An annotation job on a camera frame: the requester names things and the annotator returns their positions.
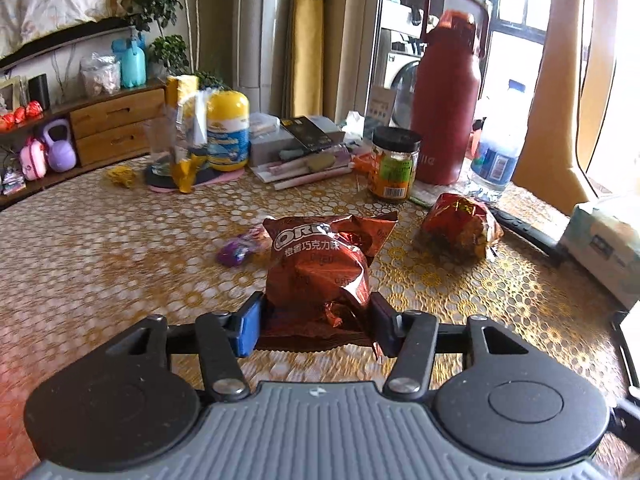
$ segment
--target black jar lid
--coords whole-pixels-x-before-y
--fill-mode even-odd
[[[405,128],[379,126],[373,132],[373,143],[383,150],[399,153],[413,153],[420,150],[422,137]]]

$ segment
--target box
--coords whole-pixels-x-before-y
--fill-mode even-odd
[[[333,144],[339,144],[344,140],[344,132],[331,119],[309,116],[308,120],[329,137]],[[282,150],[304,150],[304,146],[281,125],[271,132],[252,136],[249,166],[255,168],[268,162],[277,162],[280,160],[278,154]]]
[[[571,256],[626,307],[640,300],[640,198],[578,204],[560,239]]]

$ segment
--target bottle handle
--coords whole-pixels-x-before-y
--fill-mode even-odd
[[[42,131],[42,137],[49,147],[51,147],[51,145],[53,144],[51,137],[49,137],[49,130],[55,128],[56,126],[66,127],[66,141],[71,142],[71,127],[69,125],[69,121],[67,121],[66,119],[56,119],[55,121],[51,121],[49,124],[47,124]]]
[[[476,4],[482,10],[482,16],[484,20],[482,20],[482,28],[480,31],[480,52],[479,57],[483,58],[486,55],[486,42],[489,35],[489,12],[486,10],[486,7],[481,4],[478,0],[467,0],[473,4]],[[422,33],[420,38],[424,41],[424,37],[427,31],[427,21],[429,19],[429,10],[431,8],[431,0],[424,0],[424,15],[422,17]]]

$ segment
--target shelf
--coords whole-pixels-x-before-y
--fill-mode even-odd
[[[55,186],[56,184],[64,182],[65,180],[69,180],[70,178],[73,178],[75,176],[89,173],[90,171],[98,170],[98,168],[104,168],[105,166],[110,166],[111,164],[122,162],[123,160],[129,160],[138,156],[147,155],[148,153],[148,148],[143,148],[142,150],[127,153],[127,158],[122,158],[122,156],[107,158],[105,160],[101,160],[100,162],[89,164],[87,166],[76,166],[75,168],[72,168],[69,171],[65,171],[64,173],[55,173],[49,170],[44,177],[39,178],[38,180],[26,180],[25,184],[27,187],[25,187],[23,190],[20,190],[9,196],[0,195],[0,211],[6,209],[12,204],[15,204],[16,202],[20,202],[20,200],[27,198],[28,196],[43,191],[48,187]]]
[[[125,97],[128,95],[137,94],[140,92],[145,92],[148,90],[155,90],[157,88],[164,88],[164,83],[159,79],[150,79],[146,82],[146,84],[142,86],[135,86],[133,88],[125,88],[116,92],[115,94],[100,94],[96,97],[86,97],[82,99],[78,99],[76,101],[71,101],[65,103],[60,106],[53,107],[51,110],[47,110],[43,113],[42,117],[37,119],[32,119],[29,121],[24,121],[22,124],[18,126],[14,126],[10,130],[0,132],[0,142],[2,142],[2,138],[4,136],[13,135],[17,133],[24,133],[27,130],[31,130],[36,126],[40,126],[41,124],[46,124],[53,119],[57,119],[59,117],[65,116],[74,110],[78,110],[80,108],[85,108],[87,106],[95,105],[104,101],[109,101],[111,99]]]

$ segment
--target clear plastic bag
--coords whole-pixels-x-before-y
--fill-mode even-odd
[[[114,94],[120,90],[120,62],[112,54],[98,54],[80,60],[80,73],[88,97],[101,93]]]
[[[171,153],[182,136],[175,121],[176,110],[165,105],[160,117],[143,123],[149,141],[151,171],[159,176],[171,176]]]

